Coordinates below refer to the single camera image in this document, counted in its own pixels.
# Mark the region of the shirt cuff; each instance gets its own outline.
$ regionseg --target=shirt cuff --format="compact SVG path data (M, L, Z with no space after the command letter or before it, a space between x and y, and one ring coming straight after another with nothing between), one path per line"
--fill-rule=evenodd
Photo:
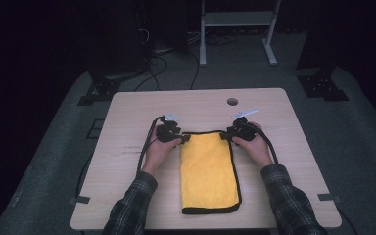
M292 185L288 170L282 164L270 164L260 172L269 197L277 191L278 185Z
M140 191L142 194L147 196L149 199L155 193L155 190L158 188L158 182L151 174L140 171L136 178L133 180L132 184L130 185L129 189L135 189Z

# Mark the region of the dark background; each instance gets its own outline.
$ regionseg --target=dark background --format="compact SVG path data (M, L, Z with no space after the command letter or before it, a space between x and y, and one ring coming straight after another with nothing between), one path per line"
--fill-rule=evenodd
M181 32L199 29L200 1L174 2L0 1L0 214L83 72L145 69L149 48L140 46L137 26L178 47ZM264 10L272 2L208 0L207 7ZM376 1L284 0L276 31L309 29L298 68L333 61L376 107Z

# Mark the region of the plaid sleeve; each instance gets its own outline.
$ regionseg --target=plaid sleeve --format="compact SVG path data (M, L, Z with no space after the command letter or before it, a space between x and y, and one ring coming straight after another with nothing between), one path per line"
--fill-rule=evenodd
M158 183L146 172L139 172L124 198L112 208L102 234L144 234L146 212Z
M286 167L271 164L261 170L279 234L326 234L316 221L307 195L292 185Z

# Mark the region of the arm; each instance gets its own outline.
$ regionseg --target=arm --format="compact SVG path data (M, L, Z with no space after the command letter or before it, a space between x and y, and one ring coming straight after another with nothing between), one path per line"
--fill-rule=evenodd
M262 168L260 174L266 187L270 205L280 234L326 234L316 221L313 209L306 194L294 187L286 167L273 164L267 144L256 136L252 141L233 137L249 156Z
M162 143L157 139L154 129L142 170L136 175L124 198L113 206L102 234L144 233L148 206L158 187L154 175L166 160L168 152L180 142L180 139L175 139Z

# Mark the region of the person's left hand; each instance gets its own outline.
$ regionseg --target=person's left hand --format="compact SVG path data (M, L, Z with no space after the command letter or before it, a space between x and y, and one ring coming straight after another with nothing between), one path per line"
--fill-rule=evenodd
M174 139L172 141L163 143L158 140L157 128L155 126L154 131L150 139L150 145L146 151L146 160L142 167L142 171L147 172L151 175L155 175L158 168L165 161L169 151L182 142L181 139Z

